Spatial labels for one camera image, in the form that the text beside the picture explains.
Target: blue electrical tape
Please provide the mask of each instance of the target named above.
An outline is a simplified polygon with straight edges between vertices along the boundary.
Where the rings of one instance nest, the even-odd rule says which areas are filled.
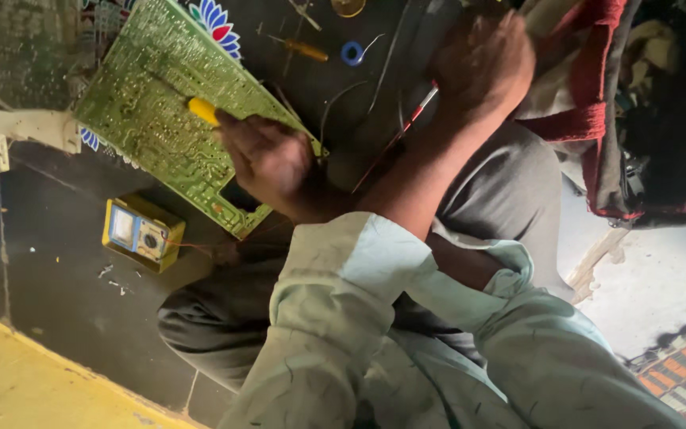
[[[343,60],[344,63],[348,64],[351,67],[356,67],[359,64],[361,64],[361,61],[363,59],[364,50],[361,48],[360,44],[354,41],[350,41],[343,45],[343,49],[341,49],[341,60]]]

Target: green circuit board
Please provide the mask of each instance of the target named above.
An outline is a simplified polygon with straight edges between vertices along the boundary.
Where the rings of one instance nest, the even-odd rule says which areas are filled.
[[[78,14],[75,0],[0,0],[0,98],[10,107],[69,107]]]
[[[169,85],[238,118],[261,114],[305,128],[175,0],[137,3],[76,106],[76,120],[243,239],[272,209],[228,200],[229,155]],[[321,155],[319,141],[312,145]]]

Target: gray pants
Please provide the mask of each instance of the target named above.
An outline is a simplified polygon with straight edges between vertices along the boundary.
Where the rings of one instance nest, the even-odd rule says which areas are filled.
[[[539,137],[505,123],[462,169],[437,216],[447,228],[481,239],[520,241],[534,260],[534,285],[569,301],[557,273],[560,171]],[[265,260],[216,271],[172,293],[158,311],[161,337],[179,356],[237,392],[266,339],[269,297],[287,249]],[[468,357],[472,335],[402,294],[393,327],[434,336]]]

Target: person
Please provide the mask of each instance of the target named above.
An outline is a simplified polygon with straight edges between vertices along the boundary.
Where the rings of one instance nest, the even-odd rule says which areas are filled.
[[[557,160],[505,121],[534,63],[519,16],[462,20],[438,113],[358,201],[317,180],[304,133],[218,112],[239,184],[297,224],[286,254],[158,312],[238,393],[220,427],[686,427],[557,297]]]

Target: floor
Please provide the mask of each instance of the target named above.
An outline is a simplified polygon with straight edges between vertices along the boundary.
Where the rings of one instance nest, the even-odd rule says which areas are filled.
[[[605,256],[592,269],[587,297],[576,307],[591,318],[616,355],[632,359],[658,346],[663,334],[686,326],[686,227],[622,230],[586,210],[586,201],[563,186],[558,270],[568,278],[590,252]],[[607,249],[602,244],[608,242]]]
[[[102,247],[100,232],[107,198],[142,189],[187,221],[185,240],[225,242],[225,233],[151,176],[109,155],[66,157],[17,143],[11,158],[11,171],[0,174],[0,318],[125,388],[215,425],[224,406],[214,404],[224,405],[229,395],[196,377],[156,329],[156,309],[168,293],[205,276],[213,261],[185,249],[154,275]]]

